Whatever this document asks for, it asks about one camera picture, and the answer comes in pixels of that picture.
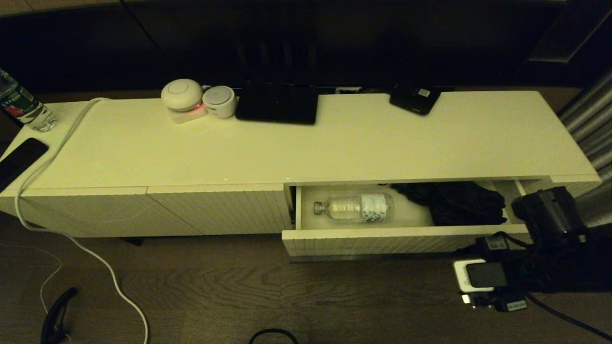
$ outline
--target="black bag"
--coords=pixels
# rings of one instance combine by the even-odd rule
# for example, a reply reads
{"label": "black bag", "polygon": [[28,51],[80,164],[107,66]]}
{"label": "black bag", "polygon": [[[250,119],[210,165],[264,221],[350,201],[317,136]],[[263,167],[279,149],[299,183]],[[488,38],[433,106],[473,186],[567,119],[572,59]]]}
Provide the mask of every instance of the black bag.
{"label": "black bag", "polygon": [[436,226],[499,225],[507,221],[504,197],[474,182],[393,184],[409,200],[429,206]]}

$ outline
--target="label sticker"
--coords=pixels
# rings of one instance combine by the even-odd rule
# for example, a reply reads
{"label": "label sticker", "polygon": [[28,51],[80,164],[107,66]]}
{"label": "label sticker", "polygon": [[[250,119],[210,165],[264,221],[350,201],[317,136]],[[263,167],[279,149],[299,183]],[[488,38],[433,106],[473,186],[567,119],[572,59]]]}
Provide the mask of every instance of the label sticker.
{"label": "label sticker", "polygon": [[488,236],[485,238],[485,242],[487,243],[487,247],[491,251],[508,249],[508,244],[506,244],[506,240],[500,236]]}
{"label": "label sticker", "polygon": [[509,304],[506,304],[506,308],[508,309],[508,312],[512,312],[513,310],[525,309],[527,308],[527,302],[526,301],[510,302]]}
{"label": "label sticker", "polygon": [[422,88],[422,89],[419,90],[418,93],[419,93],[419,95],[422,95],[423,97],[429,97],[429,93],[431,93],[431,92],[426,90],[426,89],[424,89],[424,88]]}
{"label": "label sticker", "polygon": [[40,112],[34,112],[34,110],[39,105],[38,99],[21,86],[0,99],[0,106],[4,111],[18,118],[24,124],[30,123],[38,116]]}
{"label": "label sticker", "polygon": [[361,218],[366,222],[381,222],[387,217],[387,200],[380,193],[361,195]]}

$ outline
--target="white cabinet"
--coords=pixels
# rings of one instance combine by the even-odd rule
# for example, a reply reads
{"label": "white cabinet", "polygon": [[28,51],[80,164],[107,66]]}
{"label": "white cabinet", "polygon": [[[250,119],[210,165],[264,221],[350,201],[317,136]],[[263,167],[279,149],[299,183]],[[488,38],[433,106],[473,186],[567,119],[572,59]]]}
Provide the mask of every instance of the white cabinet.
{"label": "white cabinet", "polygon": [[[57,126],[23,128],[4,156],[29,137],[49,145],[29,174],[85,105],[48,104]],[[14,214],[22,180],[0,193],[1,211]],[[538,92],[444,92],[427,116],[386,94],[321,95],[315,125],[213,116],[176,125],[160,99],[104,100],[28,186],[23,206],[31,222],[75,236],[282,232],[292,256],[447,252],[498,230],[527,238],[509,207],[504,225],[436,227],[393,191],[396,217],[380,226],[312,214],[330,192],[433,181],[482,182],[508,202],[558,185],[578,196],[601,183]]]}

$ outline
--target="dark background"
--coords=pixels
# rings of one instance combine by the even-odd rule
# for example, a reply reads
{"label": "dark background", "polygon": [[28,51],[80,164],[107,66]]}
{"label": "dark background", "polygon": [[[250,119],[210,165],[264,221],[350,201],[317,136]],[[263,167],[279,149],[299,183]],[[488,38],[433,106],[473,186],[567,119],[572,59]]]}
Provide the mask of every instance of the dark background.
{"label": "dark background", "polygon": [[612,61],[609,0],[129,1],[0,18],[32,92],[202,84],[583,87]]}

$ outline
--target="green bottle label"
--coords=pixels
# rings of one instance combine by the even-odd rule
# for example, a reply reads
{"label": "green bottle label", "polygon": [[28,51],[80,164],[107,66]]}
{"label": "green bottle label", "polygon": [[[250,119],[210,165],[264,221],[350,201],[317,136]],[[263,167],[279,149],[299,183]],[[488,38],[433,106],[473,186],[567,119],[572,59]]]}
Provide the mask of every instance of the green bottle label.
{"label": "green bottle label", "polygon": [[35,111],[40,101],[28,90],[18,86],[13,92],[8,93],[0,99],[0,106],[7,113],[18,118],[22,123],[30,123],[38,115]]}

